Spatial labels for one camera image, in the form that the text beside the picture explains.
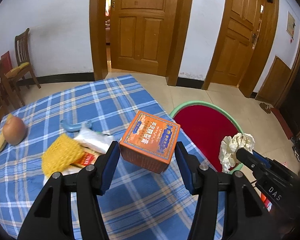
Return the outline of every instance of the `box top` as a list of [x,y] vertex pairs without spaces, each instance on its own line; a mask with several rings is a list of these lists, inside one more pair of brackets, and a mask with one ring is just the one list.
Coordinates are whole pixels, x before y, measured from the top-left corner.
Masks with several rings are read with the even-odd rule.
[[139,110],[120,145],[169,164],[179,130],[179,124]]

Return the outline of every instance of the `tiled floor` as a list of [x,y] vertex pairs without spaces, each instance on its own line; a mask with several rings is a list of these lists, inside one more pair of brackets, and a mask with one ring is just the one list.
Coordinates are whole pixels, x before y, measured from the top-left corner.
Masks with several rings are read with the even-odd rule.
[[[126,73],[111,72],[107,78],[125,75]],[[255,150],[260,154],[286,162],[288,168],[295,173],[300,170],[300,163],[294,157],[292,143],[287,139],[276,117],[266,114],[260,107],[259,101],[245,98],[236,87],[220,84],[210,84],[207,91],[183,87],[167,86],[164,77],[132,73],[140,84],[156,99],[163,109],[170,113],[179,104],[190,100],[202,100],[213,103],[227,111],[245,133],[253,135],[256,141]],[[42,84],[39,90],[31,86],[28,90],[22,87],[22,94],[26,104],[34,102],[52,93],[62,91],[85,82],[68,82]],[[254,180],[252,172],[243,168],[243,172],[250,181]]]

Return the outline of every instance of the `door frame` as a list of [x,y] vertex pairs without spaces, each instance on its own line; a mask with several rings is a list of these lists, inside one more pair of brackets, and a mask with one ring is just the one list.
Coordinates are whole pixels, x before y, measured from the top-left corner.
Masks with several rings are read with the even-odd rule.
[[[213,74],[217,68],[217,64],[226,38],[226,32],[228,29],[228,19],[230,17],[232,1],[233,0],[225,1],[225,8],[221,21],[220,31],[210,63],[210,67],[202,86],[203,90],[208,89]],[[274,41],[275,31],[277,29],[279,0],[274,0],[273,3],[267,3],[266,5],[267,6],[264,6],[263,11],[263,24],[261,24],[259,41],[256,44],[250,63],[247,66],[247,69],[244,71],[238,84],[240,91],[247,98],[250,97],[250,95],[252,94],[253,89],[255,88],[266,65]]]
[[[299,67],[300,67],[300,40],[299,40],[299,45],[298,45],[296,58],[293,62],[293,66],[292,66],[292,69],[291,69],[290,78],[289,78],[286,86],[284,87],[281,95],[279,96],[279,99],[274,104],[274,108],[279,109],[281,107],[282,103],[284,102],[284,100],[286,99],[287,94],[288,94],[294,80],[296,79]],[[297,133],[297,138],[298,139],[300,138],[300,132]]]
[[[166,71],[169,86],[177,84],[182,54],[186,43],[192,0],[178,0],[172,42]],[[95,80],[105,79],[108,74],[105,29],[106,0],[90,0],[90,43]]]

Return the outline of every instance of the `white wall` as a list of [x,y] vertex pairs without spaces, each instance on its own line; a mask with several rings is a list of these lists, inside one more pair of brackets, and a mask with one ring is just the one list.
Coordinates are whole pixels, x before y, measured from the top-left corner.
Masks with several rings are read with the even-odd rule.
[[[290,43],[291,37],[287,32],[288,11],[296,20],[294,40]],[[300,6],[295,0],[279,0],[278,25],[274,36],[274,42],[266,66],[260,76],[260,79],[254,89],[258,92],[268,75],[273,60],[277,55],[289,68],[292,68],[297,54],[300,40]]]
[[89,0],[3,0],[0,4],[0,57],[14,37],[30,28],[29,52],[36,76],[93,72]]
[[192,0],[179,77],[204,80],[217,43],[225,0]]
[[[193,0],[185,49],[179,77],[204,80],[217,43],[225,0]],[[296,20],[295,38],[290,43],[287,33],[288,11]],[[277,55],[290,68],[300,38],[300,7],[295,0],[279,0],[278,26],[274,43],[254,91],[258,92]]]

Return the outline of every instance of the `door handle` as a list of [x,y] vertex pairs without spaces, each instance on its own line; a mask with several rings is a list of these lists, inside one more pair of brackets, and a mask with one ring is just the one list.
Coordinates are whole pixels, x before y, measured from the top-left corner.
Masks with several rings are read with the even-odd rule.
[[252,43],[254,44],[254,42],[256,41],[256,37],[257,37],[257,35],[255,34],[255,33],[253,33],[253,35],[252,35]]

